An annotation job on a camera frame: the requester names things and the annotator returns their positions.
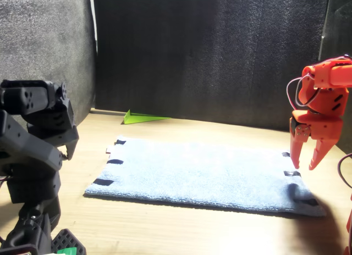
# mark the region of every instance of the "green triangular object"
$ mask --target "green triangular object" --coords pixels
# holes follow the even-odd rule
[[[161,120],[161,119],[170,119],[166,117],[158,117],[154,115],[147,115],[147,114],[139,114],[139,113],[131,113],[131,111],[127,111],[126,115],[123,117],[124,124],[132,124],[132,123],[139,123],[139,122],[147,122],[153,120]]]
[[[64,248],[63,250],[57,251],[57,254],[76,255],[77,248]]]

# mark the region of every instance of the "gray foam wall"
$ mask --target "gray foam wall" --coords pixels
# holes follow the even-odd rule
[[[327,0],[94,0],[96,108],[288,130]]]
[[[0,81],[65,82],[76,123],[94,97],[90,0],[0,0]]]

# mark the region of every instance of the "light blue cloth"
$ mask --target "light blue cloth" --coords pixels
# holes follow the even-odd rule
[[[119,137],[99,181],[86,194],[250,211],[324,216],[288,153],[201,143]]]

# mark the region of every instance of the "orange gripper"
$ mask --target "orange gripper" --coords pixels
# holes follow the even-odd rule
[[[348,99],[346,87],[352,87],[352,59],[330,59],[307,66],[302,72],[302,88],[298,98],[311,110],[294,110],[290,119],[290,156],[299,168],[304,142],[317,140],[309,169],[313,170],[338,142]]]

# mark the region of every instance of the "wooden table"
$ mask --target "wooden table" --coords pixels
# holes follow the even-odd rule
[[[160,141],[226,143],[251,148],[289,148],[287,132],[192,120],[168,119],[121,125],[121,115],[89,114],[79,125],[80,141],[61,171],[62,216],[53,236],[69,228],[88,254],[342,254],[348,242],[346,222],[352,190],[341,181],[337,162],[344,153],[334,147],[308,171],[314,142],[304,146],[301,174],[324,206],[325,218],[247,214],[234,211],[173,207],[83,197],[107,161],[107,145],[118,135]],[[343,164],[352,181],[352,160]],[[11,204],[7,187],[0,190],[0,235],[14,227],[20,204]]]

